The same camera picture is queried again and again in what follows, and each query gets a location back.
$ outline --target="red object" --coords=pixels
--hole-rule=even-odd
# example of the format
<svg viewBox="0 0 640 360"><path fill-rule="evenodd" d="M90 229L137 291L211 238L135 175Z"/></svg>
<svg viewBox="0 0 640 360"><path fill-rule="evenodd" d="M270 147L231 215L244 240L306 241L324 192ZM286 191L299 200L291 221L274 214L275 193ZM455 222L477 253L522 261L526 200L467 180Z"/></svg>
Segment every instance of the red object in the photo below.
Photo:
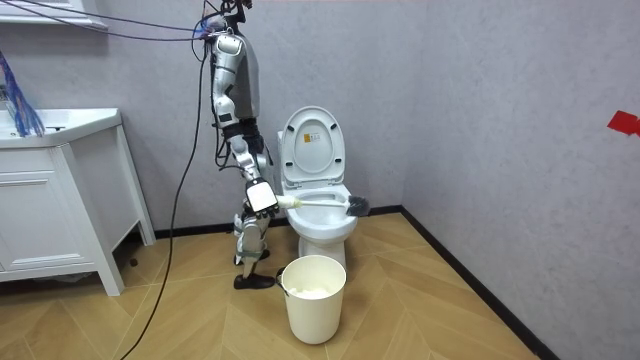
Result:
<svg viewBox="0 0 640 360"><path fill-rule="evenodd" d="M620 110L613 115L607 127L627 135L640 135L640 122L638 122L638 117Z"/></svg>

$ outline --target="white cabinet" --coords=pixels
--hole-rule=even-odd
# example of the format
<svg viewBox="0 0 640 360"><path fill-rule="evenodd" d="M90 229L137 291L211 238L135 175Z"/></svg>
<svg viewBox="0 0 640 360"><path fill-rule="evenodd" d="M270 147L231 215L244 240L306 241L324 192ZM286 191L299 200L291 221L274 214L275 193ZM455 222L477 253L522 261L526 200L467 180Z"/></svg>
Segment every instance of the white cabinet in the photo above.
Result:
<svg viewBox="0 0 640 360"><path fill-rule="evenodd" d="M0 111L0 282L97 271L124 289L113 249L155 236L117 109L47 110L42 138L15 139Z"/></svg>
<svg viewBox="0 0 640 360"><path fill-rule="evenodd" d="M53 171L0 174L0 263L23 270L87 262Z"/></svg>

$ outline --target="wooden floor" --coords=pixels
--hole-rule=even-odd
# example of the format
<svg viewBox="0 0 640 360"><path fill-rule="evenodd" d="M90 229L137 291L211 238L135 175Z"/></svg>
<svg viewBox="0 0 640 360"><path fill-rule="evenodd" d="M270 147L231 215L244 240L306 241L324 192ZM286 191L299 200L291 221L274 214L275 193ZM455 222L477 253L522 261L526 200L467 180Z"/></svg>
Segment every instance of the wooden floor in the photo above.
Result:
<svg viewBox="0 0 640 360"><path fill-rule="evenodd" d="M259 272L275 274L295 259L297 236L277 227L267 239ZM363 218L347 240L341 324L324 345L292 335L278 287L232 289L234 247L230 234L176 241L164 297L129 359L537 359L399 214ZM0 359L119 359L151 312L167 249L121 245L120 297L95 276L0 284Z"/></svg>

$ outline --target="black baseboard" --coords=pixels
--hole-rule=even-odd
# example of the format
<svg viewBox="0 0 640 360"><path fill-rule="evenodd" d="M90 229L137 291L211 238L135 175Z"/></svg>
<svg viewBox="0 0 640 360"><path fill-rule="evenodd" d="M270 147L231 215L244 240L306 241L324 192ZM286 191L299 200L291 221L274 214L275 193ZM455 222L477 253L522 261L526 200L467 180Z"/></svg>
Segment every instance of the black baseboard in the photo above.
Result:
<svg viewBox="0 0 640 360"><path fill-rule="evenodd" d="M384 215L391 213L399 213L403 209L402 205L390 205L390 206L380 206L371 208L369 212L369 216L375 215ZM271 220L269 223L269 227L277 227L277 226L287 226L289 225L289 221L286 217L276 218ZM202 234L213 234L213 233L230 233L233 231L232 223L225 224L214 224L214 225L199 225L199 226L188 226L183 228L173 229L173 236L190 236L190 235L202 235ZM156 230L155 232L156 239L166 239L169 237L169 229L166 230ZM130 241L141 241L140 233L132 232L124 239L126 242Z"/></svg>
<svg viewBox="0 0 640 360"><path fill-rule="evenodd" d="M422 235L440 256L455 270L460 277L480 296L480 298L502 319L514 334L542 360L560 360L518 317L509 310L486 286L476 278L469 269L456 259L420 222L400 206L400 212L409 223Z"/></svg>

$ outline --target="cabinet drawer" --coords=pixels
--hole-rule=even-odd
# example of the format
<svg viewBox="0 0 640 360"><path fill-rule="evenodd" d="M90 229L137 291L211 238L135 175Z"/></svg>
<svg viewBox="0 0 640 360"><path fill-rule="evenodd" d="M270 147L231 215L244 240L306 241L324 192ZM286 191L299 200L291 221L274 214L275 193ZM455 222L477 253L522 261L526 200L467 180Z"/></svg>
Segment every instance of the cabinet drawer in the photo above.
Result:
<svg viewBox="0 0 640 360"><path fill-rule="evenodd" d="M53 170L47 149L0 150L0 173Z"/></svg>

